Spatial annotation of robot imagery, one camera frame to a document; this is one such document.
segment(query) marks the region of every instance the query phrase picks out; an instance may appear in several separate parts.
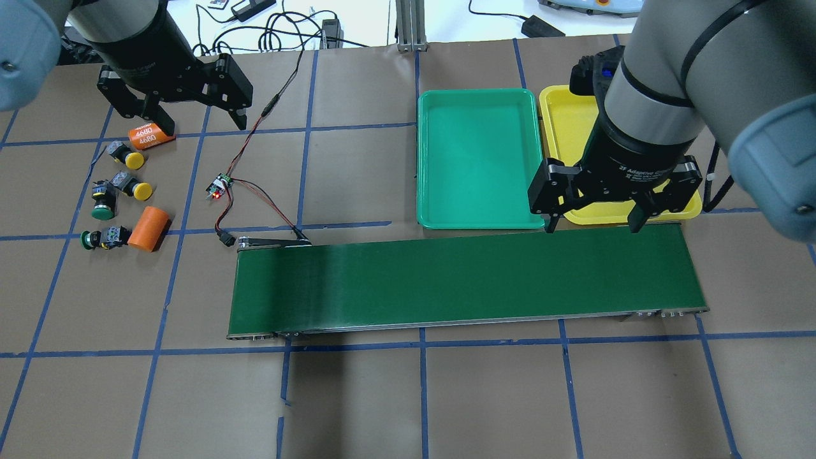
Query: robotic arm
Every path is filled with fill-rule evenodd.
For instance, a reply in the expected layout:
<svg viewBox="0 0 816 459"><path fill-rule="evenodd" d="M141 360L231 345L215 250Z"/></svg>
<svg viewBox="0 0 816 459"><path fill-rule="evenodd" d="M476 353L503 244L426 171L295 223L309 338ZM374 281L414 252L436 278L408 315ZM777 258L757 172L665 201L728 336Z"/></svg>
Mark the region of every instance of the robotic arm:
<svg viewBox="0 0 816 459"><path fill-rule="evenodd" d="M633 199L637 232L702 182L685 151L705 123L771 225L816 242L814 24L812 0L645 2L625 50L573 68L570 90L594 95L599 114L577 164L545 158L530 210L552 231L569 210Z"/></svg>
<svg viewBox="0 0 816 459"><path fill-rule="evenodd" d="M228 54L196 59L167 0L3 0L0 2L0 110L28 104L59 55L67 18L107 65L97 87L125 118L141 117L172 135L159 102L197 100L227 110L246 129L252 84ZM129 88L144 94L134 95Z"/></svg>

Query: electrical wire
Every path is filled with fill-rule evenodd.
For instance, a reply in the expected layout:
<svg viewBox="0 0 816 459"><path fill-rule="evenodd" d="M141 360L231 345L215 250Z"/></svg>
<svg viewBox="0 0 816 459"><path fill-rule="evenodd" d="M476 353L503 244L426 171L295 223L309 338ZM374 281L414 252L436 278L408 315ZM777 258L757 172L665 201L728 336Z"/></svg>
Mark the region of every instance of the electrical wire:
<svg viewBox="0 0 816 459"><path fill-rule="evenodd" d="M226 190L227 190L227 207L224 208L224 210L221 212L221 215L219 215L218 219L215 220L215 233L218 234L219 237L224 232L221 229L221 221L224 219L224 217L227 216L227 213L229 213L229 209L233 208L233 195L232 193L229 192L229 187L227 187Z"/></svg>
<svg viewBox="0 0 816 459"><path fill-rule="evenodd" d="M725 183L722 184L720 189L714 195L714 198L711 198L712 194L712 182L714 181L714 171L716 170L716 160L720 156L720 145L714 142L714 149L712 150L712 158L711 161L708 162L708 171L706 173L706 182L703 186L703 212L709 213L714 210L715 207L722 201L728 191L734 186L734 178L732 176L728 176L725 179Z"/></svg>
<svg viewBox="0 0 816 459"><path fill-rule="evenodd" d="M228 24L230 22L233 22L237 18L235 17L235 15L232 15L226 20L217 19L205 7L202 7L201 5L196 4L196 23L197 23L197 32L198 32L198 43L196 44L196 46L193 47L193 54L195 54L196 48L200 47L202 49L202 56L204 56L205 54L210 53L210 49L205 47L204 42L202 41L202 13L201 13L202 10L210 17L210 19L212 19L213 21L215 21L215 22L217 22L219 24Z"/></svg>
<svg viewBox="0 0 816 459"><path fill-rule="evenodd" d="M304 34L300 33L300 29L299 29L298 25L297 24L293 24L293 25L294 25L295 29L298 31L299 40L300 40L300 52L298 53L298 59L297 59L297 61L295 63L295 69L292 70L292 73L289 75L289 78L287 78L286 81L283 83L283 85L281 86L281 89L278 90L278 92L274 96L272 96L272 99L270 99L269 102L264 107L264 109L261 110L260 116L258 117L257 120L255 120L255 124L252 125L252 128L250 129L249 133L246 135L246 139L244 140L244 143L243 143L241 149L238 150L238 153L235 155L233 160L230 162L229 167L227 167L227 171L226 171L227 176L232 175L233 170L235 169L235 167L238 164L238 161L241 159L244 152L246 152L246 147L250 144L250 140L252 139L252 136L258 130L258 126L261 124L261 122L264 119L266 119L267 116L269 116L269 114L272 112L272 110L277 105L278 101L280 101L280 99L283 96L284 92L286 92L286 89L292 84L292 82L295 80L295 77L297 77L298 71L300 69L300 62L303 59L304 51L306 51L306 42L308 40L303 39ZM272 209L274 209L275 212L277 212L277 214L292 228L292 230L295 232L295 234L297 235L298 238L306 238L303 235L303 233L295 226L295 224L293 224L292 221L289 220L289 218L286 217L286 215L283 213L283 211L281 211L281 209L277 206L277 204L275 204L272 197L269 196L269 194L266 191L264 191L264 189L262 189L259 185L257 185L256 183L253 183L251 181L243 180L243 179L233 178L233 181L236 181L237 183L240 183L240 184L244 185L250 192L252 192L256 196L258 196L261 200L265 201L270 207L272 207ZM222 242L229 241L230 239L232 239L231 242L224 242L226 245L232 245L232 243L234 242L234 238L231 235L224 232L221 229L221 226L220 226L221 221L227 216L227 214L229 213L229 210L232 209L232 207L233 207L233 196L232 196L232 193L229 190L229 186L226 187L226 194L227 194L227 206L224 208L224 210L219 215L218 219L215 221L214 227L215 227L215 233L219 236L219 239L221 239Z"/></svg>
<svg viewBox="0 0 816 459"><path fill-rule="evenodd" d="M485 12L482 12L482 11L474 11L473 10L473 0L468 1L468 11L470 11L474 15L480 15L480 16L511 16L511 17L517 17L517 18L519 18L521 20L528 20L529 19L529 17L527 17L527 16L514 15L512 13L485 13Z"/></svg>
<svg viewBox="0 0 816 459"><path fill-rule="evenodd" d="M262 201L265 201L267 204L269 204L269 206L275 210L275 212L283 219L283 221L286 222L287 225L289 225L292 229L295 228L295 224L292 223L292 221L286 217L283 211L281 211L277 204L275 204L275 202L272 200L272 197L270 197L269 194L266 191L264 191L263 188L249 180L237 179L235 177L233 177L233 180L240 183L241 185L244 185L244 187L251 191L252 194L258 196Z"/></svg>
<svg viewBox="0 0 816 459"><path fill-rule="evenodd" d="M219 33L215 39L213 40L210 47L207 47L203 43L198 43L193 49L197 50L199 47L202 49L202 53L210 54L213 51L219 50L222 47L226 47L228 49L233 50L241 50L241 51L255 51L255 52L271 52L271 51L284 51L284 50L294 50L301 48L303 43L298 46L294 47L287 47L284 48L282 45L282 40L279 35L288 35L288 36L295 36L298 38L305 38L303 41L308 42L313 38L321 37L322 35L322 27L313 19L316 15L321 13L331 13L334 18L337 19L337 13L331 10L320 10L315 11L309 15L305 15L303 13L297 11L286 11L285 7L282 5L282 12L274 12L269 15L267 18L266 24L264 26L259 25L239 25L237 27L232 27L230 29L226 29ZM275 26L280 19L286 20L289 24L295 27L295 32L290 30L282 30L278 29ZM304 33L302 32L298 24L303 22L309 22L314 28L317 30L315 33ZM258 37L258 49L249 49L249 48L239 48L233 47L226 42L225 37L231 33L237 32L238 30L260 30L262 31L261 35ZM368 47L367 45L359 42L354 42L351 40L346 40L344 38L332 38L333 41L336 42L343 42L348 43L350 45L354 45L357 47Z"/></svg>

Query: orange cylinder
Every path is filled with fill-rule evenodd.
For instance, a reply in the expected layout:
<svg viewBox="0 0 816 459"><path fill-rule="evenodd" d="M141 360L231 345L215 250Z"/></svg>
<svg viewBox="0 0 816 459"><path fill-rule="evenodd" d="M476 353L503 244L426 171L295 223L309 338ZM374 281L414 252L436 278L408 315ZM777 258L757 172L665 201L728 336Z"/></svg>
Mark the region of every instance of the orange cylinder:
<svg viewBox="0 0 816 459"><path fill-rule="evenodd" d="M127 245L136 247L145 252L152 252L156 244L170 223L170 216L158 207L147 206L142 217L127 240Z"/></svg>
<svg viewBox="0 0 816 459"><path fill-rule="evenodd" d="M135 149L148 149L150 147L163 144L175 139L175 136L168 136L156 126L156 123L145 124L136 129L131 129L127 136L131 138L131 144Z"/></svg>

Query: blue tape line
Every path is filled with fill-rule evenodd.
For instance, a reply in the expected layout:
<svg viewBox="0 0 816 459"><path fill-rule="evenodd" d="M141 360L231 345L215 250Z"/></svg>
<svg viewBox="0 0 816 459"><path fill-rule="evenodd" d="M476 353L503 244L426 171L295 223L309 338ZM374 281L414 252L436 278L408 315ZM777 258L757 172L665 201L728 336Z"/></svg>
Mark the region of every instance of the blue tape line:
<svg viewBox="0 0 816 459"><path fill-rule="evenodd" d="M287 132L306 132L305 127L279 127L269 129L256 129L255 134L282 134ZM206 132L204 137L223 137L223 136L245 136L250 132L244 131L220 131L220 132Z"/></svg>
<svg viewBox="0 0 816 459"><path fill-rule="evenodd" d="M302 225L304 230L334 230L340 228L370 228L375 226L389 226L391 221L351 221L349 223L315 223L312 225ZM257 233L260 231L287 231L289 225L281 226L225 226L226 231ZM181 234L213 234L215 232L212 228L194 228L194 229L171 229L167 231L170 236L179 236ZM3 241L35 241L44 239L79 239L80 234L30 234L23 236L0 236L0 242Z"/></svg>
<svg viewBox="0 0 816 459"><path fill-rule="evenodd" d="M181 259L181 249L184 246L184 234L187 230L187 217L190 214L190 203L193 201L193 190L196 185L196 175L198 174L198 162L202 156L202 147L204 146L204 135L206 124L210 120L210 111L212 107L207 107L204 112L204 123L202 124L202 134L198 137L198 146L196 147L196 156L193 158L193 170L190 172L190 182L187 186L187 201L184 203L184 214L181 217L181 232L179 234L179 242L175 246L175 258L173 259L173 268L170 271L170 282L167 283L167 294L164 297L164 307L170 304L173 298L173 288L175 286L175 275L179 269L179 260Z"/></svg>
<svg viewBox="0 0 816 459"><path fill-rule="evenodd" d="M72 234L30 234L27 236L0 236L0 241L41 241L44 239L67 239Z"/></svg>
<svg viewBox="0 0 816 459"><path fill-rule="evenodd" d="M108 114L105 117L104 124L102 125L102 131L100 132L100 136L97 139L96 143L96 151L100 149L102 145L102 136L106 129L108 129L108 123L110 122L110 116L113 112L113 106L109 107ZM68 232L73 232L73 227L77 224L77 217L79 215L79 209L82 206L82 200L85 198L85 191L88 187L88 181L91 179L91 172L93 171L94 163L96 158L96 152L94 152L94 159L91 161L91 165L88 167L88 174L85 178L85 182L82 184L82 190L79 193L79 198L77 199L77 206L74 209L73 218L71 220L71 225L69 227ZM29 374L29 366L31 365L31 359L33 357L34 350L37 348L37 342L40 339L40 333L42 332L42 325L46 321L46 316L48 314L48 309L51 306L51 298L54 296L54 289L56 288L57 280L60 278L60 271L62 270L62 264L65 261L65 255L68 253L70 239L65 239L65 242L62 245L62 251L60 252L60 258L57 260L56 267L54 268L54 275L51 277L51 284L48 286L48 293L46 294L46 300L42 304L42 310L40 311L40 317L37 321L37 327L34 329L34 334L31 338L31 344L29 345L29 351L26 354L25 362L23 363L23 369L20 372L20 379L17 381L17 387L14 391L14 396L11 399L11 405L8 408L8 414L6 415L6 421L3 423L2 433L0 433L0 452L2 452L3 445L6 444L6 437L8 436L8 430L11 427L11 419L14 417L14 411L17 408L17 403L20 401L20 394L23 391L23 384L25 384L25 378Z"/></svg>
<svg viewBox="0 0 816 459"><path fill-rule="evenodd" d="M421 345L421 343L416 341L358 345L295 345L292 346L292 352L346 352L354 350L415 349L421 347Z"/></svg>
<svg viewBox="0 0 816 459"><path fill-rule="evenodd" d="M560 345L558 338L528 338L521 340L457 340L428 341L426 347L495 347L507 345Z"/></svg>
<svg viewBox="0 0 816 459"><path fill-rule="evenodd" d="M561 355L564 359L566 393L570 400L570 417L572 417L572 435L575 437L575 453L578 455L578 459L583 459L581 427L578 423L578 405L575 403L575 388L573 387L572 365L570 364L570 339L566 335L564 319L558 319L558 335L561 341Z"/></svg>
<svg viewBox="0 0 816 459"><path fill-rule="evenodd" d="M422 459L428 459L428 349L425 327L419 329L419 400L422 404Z"/></svg>
<svg viewBox="0 0 816 459"><path fill-rule="evenodd" d="M512 40L513 50L516 52L516 65L518 65L518 78L521 80L521 87L527 89L527 80L524 78L524 65L521 63L521 51L518 49L518 40Z"/></svg>
<svg viewBox="0 0 816 459"><path fill-rule="evenodd" d="M419 100L419 51L414 51L414 95Z"/></svg>
<svg viewBox="0 0 816 459"><path fill-rule="evenodd" d="M816 337L816 330L795 330L790 332L731 332L710 333L706 337L709 341L722 340L753 340L753 339L785 339ZM641 343L665 341L696 341L699 335L657 335L657 336L595 336L581 338L567 338L571 345L575 344L614 344L614 343ZM292 352L349 352L357 350L388 350L388 349L418 349L447 348L447 347L496 347L513 345L560 345L561 338L531 338L521 340L453 340L453 341L399 341L393 343L370 343L358 345L298 345L292 346ZM190 348L190 349L162 349L161 355L213 355L213 354L275 354L286 352L286 347L257 346L257 347L217 347L217 348ZM0 352L0 359L22 359L28 353ZM57 357L128 357L139 355L153 355L152 350L57 350L36 351L31 354L35 359Z"/></svg>
<svg viewBox="0 0 816 459"><path fill-rule="evenodd" d="M150 371L148 372L147 385L144 388L144 398L142 399L142 409L139 411L139 425L136 427L136 440L133 443L132 459L139 457L139 451L142 448L142 434L144 433L144 422L148 416L148 406L150 405L150 395L153 393L153 381L156 378L156 366L158 365L158 356L162 350L162 338L164 337L164 327L167 324L167 309L162 310L162 321L158 325L158 332L156 333L156 345L153 347L153 358L150 359Z"/></svg>
<svg viewBox="0 0 816 459"><path fill-rule="evenodd" d="M162 349L162 355L224 355L224 354L277 354L284 352L282 345L265 347L212 347L203 349Z"/></svg>
<svg viewBox="0 0 816 459"><path fill-rule="evenodd" d="M714 359L712 358L711 348L708 347L708 338L705 327L703 327L703 320L698 314L694 315L694 320L697 321L697 331L700 334L700 343L703 344L703 353L706 356L708 374L712 379L714 396L716 397L716 406L720 409L720 417L722 418L722 425L725 429L725 437L728 439L728 448L731 450L731 456L734 459L742 459L742 457L739 455L739 451L737 451L737 442L734 441L734 432L731 430L731 421L728 419L728 412L725 410L725 401L722 398L722 391L720 390L720 380L716 376Z"/></svg>
<svg viewBox="0 0 816 459"><path fill-rule="evenodd" d="M569 338L568 342L570 344L652 343L664 341L695 341L698 339L698 335L594 336Z"/></svg>
<svg viewBox="0 0 816 459"><path fill-rule="evenodd" d="M416 126L416 123L382 123L382 124L349 124L344 126L321 126L310 127L311 131L349 131L354 129L390 129L394 127L411 127ZM279 127L271 129L258 129L255 134L284 134L292 132L306 132L306 127ZM245 136L249 131L220 131L220 132L205 132L203 134L198 132L187 132L178 134L176 137L180 139L194 138L194 137L223 137L223 136ZM99 141L99 138L94 139L63 139L63 140L29 140L25 142L0 142L0 147L22 147L34 145L68 145L68 144L91 144ZM102 142L113 142L114 140L128 141L127 137L103 137Z"/></svg>
<svg viewBox="0 0 816 459"><path fill-rule="evenodd" d="M338 228L370 228L373 226L389 226L391 221L352 221L349 223L317 223L315 225L303 225L304 230L335 230Z"/></svg>
<svg viewBox="0 0 816 459"><path fill-rule="evenodd" d="M756 207L735 207L733 209L714 209L710 214L718 214L718 213L756 213L760 212L759 209Z"/></svg>
<svg viewBox="0 0 816 459"><path fill-rule="evenodd" d="M0 149L6 145L6 140L8 140L8 135L11 134L11 127L14 126L14 121L17 119L17 114L20 112L19 109L14 110L14 113L11 114L11 119L8 120L8 126L6 126L6 131L2 135L2 140L0 140Z"/></svg>
<svg viewBox="0 0 816 459"><path fill-rule="evenodd" d="M289 400L286 394L289 392L289 361L292 356L292 340L286 338L286 344L283 346L283 369L281 370L281 400L288 407Z"/></svg>
<svg viewBox="0 0 816 459"><path fill-rule="evenodd" d="M816 330L794 330L790 332L706 333L708 340L761 340L768 338L810 338L815 336Z"/></svg>
<svg viewBox="0 0 816 459"><path fill-rule="evenodd" d="M308 84L308 105L306 107L306 134L304 136L304 157L300 165L300 192L298 193L298 218L296 225L300 227L304 222L304 199L306 196L306 172L308 170L308 144L312 138L312 109L314 106L314 86L317 80L317 55L312 58L312 79Z"/></svg>
<svg viewBox="0 0 816 459"><path fill-rule="evenodd" d="M277 419L277 442L275 445L275 459L281 459L283 453L283 416Z"/></svg>
<svg viewBox="0 0 816 459"><path fill-rule="evenodd" d="M34 352L32 357L48 359L55 357L133 357L153 355L149 349L114 349L114 350L54 350Z"/></svg>
<svg viewBox="0 0 816 459"><path fill-rule="evenodd" d="M67 145L67 144L93 144L95 142L112 142L114 140L128 140L127 137L103 137L93 139L63 139L63 140L30 140L26 142L8 142L7 147L27 147L34 145Z"/></svg>
<svg viewBox="0 0 816 459"><path fill-rule="evenodd" d="M394 127L412 127L416 123L383 123L383 124L357 124L354 126L329 126L329 127L313 127L312 132L315 131L351 131L357 129L390 129Z"/></svg>

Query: conveyor belt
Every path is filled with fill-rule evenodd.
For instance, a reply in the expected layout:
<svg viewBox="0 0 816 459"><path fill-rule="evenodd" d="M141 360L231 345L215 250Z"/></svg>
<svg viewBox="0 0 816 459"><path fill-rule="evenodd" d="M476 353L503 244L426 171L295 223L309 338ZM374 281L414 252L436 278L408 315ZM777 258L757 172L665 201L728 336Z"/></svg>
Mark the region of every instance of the conveyor belt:
<svg viewBox="0 0 816 459"><path fill-rule="evenodd" d="M228 337L704 310L676 224L252 247Z"/></svg>

